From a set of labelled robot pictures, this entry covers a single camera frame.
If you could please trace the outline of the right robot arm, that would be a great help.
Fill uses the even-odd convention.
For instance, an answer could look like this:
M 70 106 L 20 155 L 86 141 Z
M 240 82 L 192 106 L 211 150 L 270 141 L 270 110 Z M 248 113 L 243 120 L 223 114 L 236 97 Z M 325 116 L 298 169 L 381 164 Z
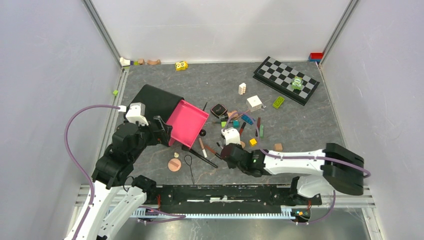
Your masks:
M 364 179 L 370 175 L 361 156 L 337 143 L 327 143 L 324 149 L 307 152 L 267 149 L 249 152 L 239 144 L 229 143 L 220 156 L 230 169 L 237 168 L 248 176 L 296 174 L 288 191 L 289 199 L 295 204 L 332 191 L 361 196 Z

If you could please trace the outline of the black makeup organizer box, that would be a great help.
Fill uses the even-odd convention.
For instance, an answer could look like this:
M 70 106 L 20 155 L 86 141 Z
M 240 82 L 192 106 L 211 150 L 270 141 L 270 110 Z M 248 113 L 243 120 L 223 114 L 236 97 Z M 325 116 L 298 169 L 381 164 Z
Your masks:
M 182 96 L 145 84 L 130 104 L 144 104 L 144 117 L 148 122 L 160 116 L 166 124 L 181 100 L 184 100 Z

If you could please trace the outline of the black makeup brush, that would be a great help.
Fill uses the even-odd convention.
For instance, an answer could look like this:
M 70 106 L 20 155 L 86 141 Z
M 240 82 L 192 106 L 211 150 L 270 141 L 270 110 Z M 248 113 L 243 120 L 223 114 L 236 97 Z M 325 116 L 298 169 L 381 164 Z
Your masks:
M 201 160 L 202 160 L 202 161 L 204 161 L 205 163 L 207 163 L 207 164 L 211 165 L 212 167 L 214 167 L 214 168 L 216 168 L 216 169 L 218 168 L 218 166 L 217 166 L 215 163 L 213 163 L 212 161 L 210 161 L 209 159 L 207 159 L 206 157 L 204 157 L 203 155 L 201 155 L 201 154 L 200 154 L 200 153 L 198 153 L 197 151 L 195 151 L 195 150 L 193 150 L 193 149 L 189 148 L 188 146 L 182 145 L 181 149 L 182 149 L 183 151 L 186 151 L 186 152 L 189 152 L 189 153 L 193 154 L 194 156 L 198 157 L 199 159 L 201 159 Z

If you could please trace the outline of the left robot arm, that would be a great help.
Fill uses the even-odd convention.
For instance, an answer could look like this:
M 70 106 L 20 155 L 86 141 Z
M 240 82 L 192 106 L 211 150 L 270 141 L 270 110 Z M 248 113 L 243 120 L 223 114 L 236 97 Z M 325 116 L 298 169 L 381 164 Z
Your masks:
M 141 153 L 148 146 L 167 145 L 172 129 L 160 116 L 143 123 L 125 121 L 116 128 L 111 144 L 95 164 L 84 209 L 66 236 L 67 240 L 113 240 L 139 206 L 156 200 L 155 181 L 138 176 L 124 198 L 108 211 Z

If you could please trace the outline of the pink top drawer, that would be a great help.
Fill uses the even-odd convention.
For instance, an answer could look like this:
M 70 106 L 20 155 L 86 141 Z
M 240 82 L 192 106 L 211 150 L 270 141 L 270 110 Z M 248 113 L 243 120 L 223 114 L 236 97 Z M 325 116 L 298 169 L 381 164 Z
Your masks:
M 172 126 L 168 145 L 179 142 L 191 148 L 203 129 L 209 114 L 191 103 L 180 100 L 166 124 Z

